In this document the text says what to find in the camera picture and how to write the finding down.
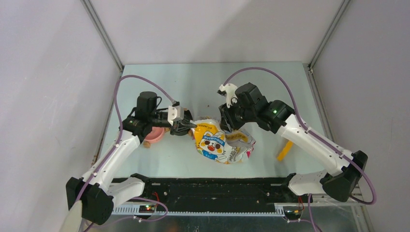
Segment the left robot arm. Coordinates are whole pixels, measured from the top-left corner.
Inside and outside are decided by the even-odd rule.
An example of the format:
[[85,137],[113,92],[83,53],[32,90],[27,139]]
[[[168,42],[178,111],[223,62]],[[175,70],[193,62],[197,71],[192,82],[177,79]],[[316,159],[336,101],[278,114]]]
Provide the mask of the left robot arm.
[[171,134],[182,136],[195,128],[188,109],[175,102],[168,108],[158,108],[162,101],[156,93],[141,92],[136,106],[121,119],[117,139],[106,154],[98,159],[81,178],[72,177],[66,184],[69,212],[67,225],[80,225],[83,219],[104,224],[115,207],[138,198],[148,201],[153,188],[137,177],[112,185],[115,173],[139,146],[153,128],[169,128]]

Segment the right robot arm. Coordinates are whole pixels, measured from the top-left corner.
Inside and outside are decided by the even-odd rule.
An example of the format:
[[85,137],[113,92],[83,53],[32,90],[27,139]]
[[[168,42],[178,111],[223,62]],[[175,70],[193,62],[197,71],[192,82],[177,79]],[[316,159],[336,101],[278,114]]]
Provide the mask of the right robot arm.
[[346,202],[362,177],[368,160],[362,151],[351,152],[326,137],[317,134],[296,112],[281,100],[267,101],[256,85],[247,83],[220,85],[218,93],[226,98],[219,107],[221,128],[229,132],[256,123],[261,129],[277,134],[292,142],[315,160],[324,170],[310,174],[291,174],[281,189],[282,198],[294,202],[305,194],[326,194]]

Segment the yellow plastic scoop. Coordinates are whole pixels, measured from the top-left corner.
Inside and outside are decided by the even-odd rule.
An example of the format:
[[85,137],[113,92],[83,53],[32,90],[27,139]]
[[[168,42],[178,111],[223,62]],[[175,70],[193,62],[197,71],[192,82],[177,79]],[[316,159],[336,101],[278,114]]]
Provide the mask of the yellow plastic scoop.
[[287,140],[285,145],[283,146],[282,150],[279,152],[279,154],[277,156],[277,160],[278,161],[283,161],[284,158],[289,153],[289,151],[291,150],[292,146],[293,146],[293,142],[290,141],[290,140]]

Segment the cat food bag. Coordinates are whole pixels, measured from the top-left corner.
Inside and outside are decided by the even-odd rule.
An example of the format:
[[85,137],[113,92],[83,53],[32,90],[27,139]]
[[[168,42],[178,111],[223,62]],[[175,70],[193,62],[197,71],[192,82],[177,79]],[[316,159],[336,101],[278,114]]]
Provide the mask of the cat food bag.
[[246,130],[228,132],[215,119],[205,118],[193,122],[193,139],[197,152],[223,164],[242,163],[249,159],[256,140]]

